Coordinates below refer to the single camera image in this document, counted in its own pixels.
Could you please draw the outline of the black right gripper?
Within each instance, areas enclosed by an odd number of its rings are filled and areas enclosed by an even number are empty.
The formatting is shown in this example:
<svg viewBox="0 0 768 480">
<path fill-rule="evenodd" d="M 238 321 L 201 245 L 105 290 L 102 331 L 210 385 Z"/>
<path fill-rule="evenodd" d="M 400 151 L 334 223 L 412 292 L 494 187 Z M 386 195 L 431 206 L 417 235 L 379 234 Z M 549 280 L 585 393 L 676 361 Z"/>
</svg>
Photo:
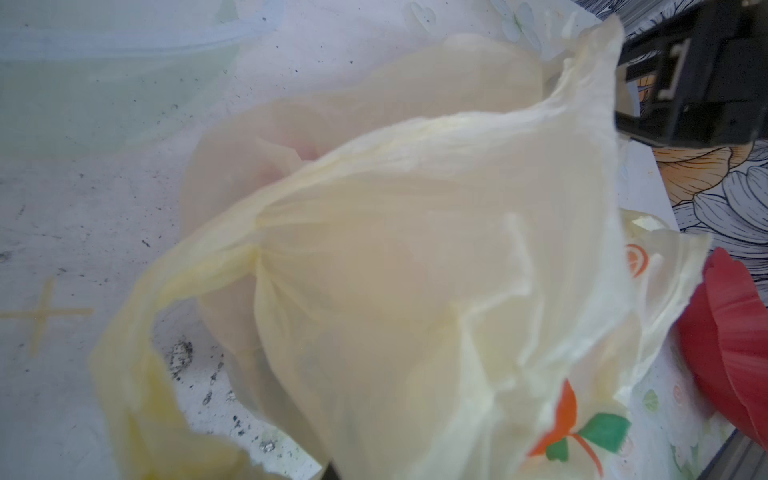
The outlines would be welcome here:
<svg viewBox="0 0 768 480">
<path fill-rule="evenodd" d="M 713 148 L 767 137 L 767 4 L 703 1 L 624 43 L 627 81 L 654 75 L 644 111 L 618 131 L 655 147 Z"/>
</svg>

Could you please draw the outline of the red flower-shaped plate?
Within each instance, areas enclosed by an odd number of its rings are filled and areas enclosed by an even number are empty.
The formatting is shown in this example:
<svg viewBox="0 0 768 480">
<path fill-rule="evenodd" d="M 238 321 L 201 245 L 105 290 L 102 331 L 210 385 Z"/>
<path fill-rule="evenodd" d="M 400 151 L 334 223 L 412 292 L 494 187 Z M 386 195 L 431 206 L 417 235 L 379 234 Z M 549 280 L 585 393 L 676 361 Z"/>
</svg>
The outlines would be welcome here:
<svg viewBox="0 0 768 480">
<path fill-rule="evenodd" d="M 703 396 L 767 446 L 767 307 L 746 266 L 715 249 L 676 322 L 680 349 Z"/>
</svg>

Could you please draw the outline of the yellowish plastic bag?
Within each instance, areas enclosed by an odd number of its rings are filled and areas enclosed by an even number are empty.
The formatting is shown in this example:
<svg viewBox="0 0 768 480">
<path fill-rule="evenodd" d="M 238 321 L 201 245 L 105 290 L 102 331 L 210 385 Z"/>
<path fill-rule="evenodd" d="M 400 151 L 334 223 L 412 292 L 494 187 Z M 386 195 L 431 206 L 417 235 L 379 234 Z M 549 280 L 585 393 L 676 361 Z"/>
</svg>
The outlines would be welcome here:
<svg viewBox="0 0 768 480">
<path fill-rule="evenodd" d="M 710 241 L 622 209 L 611 16 L 553 64 L 478 35 L 198 145 L 276 167 L 137 281 L 91 356 L 125 479 L 262 479 L 152 340 L 195 299 L 254 407 L 343 479 L 596 479 Z"/>
</svg>

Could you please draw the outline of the clear plastic bowl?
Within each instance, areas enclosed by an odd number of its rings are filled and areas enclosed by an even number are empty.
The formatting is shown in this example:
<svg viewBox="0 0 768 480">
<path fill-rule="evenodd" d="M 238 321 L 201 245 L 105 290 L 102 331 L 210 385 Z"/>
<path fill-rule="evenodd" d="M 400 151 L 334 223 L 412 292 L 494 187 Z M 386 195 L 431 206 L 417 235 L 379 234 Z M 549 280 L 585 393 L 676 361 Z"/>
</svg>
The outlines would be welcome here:
<svg viewBox="0 0 768 480">
<path fill-rule="evenodd" d="M 225 94 L 282 1 L 5 1 L 1 156 L 52 160 L 168 137 Z"/>
</svg>

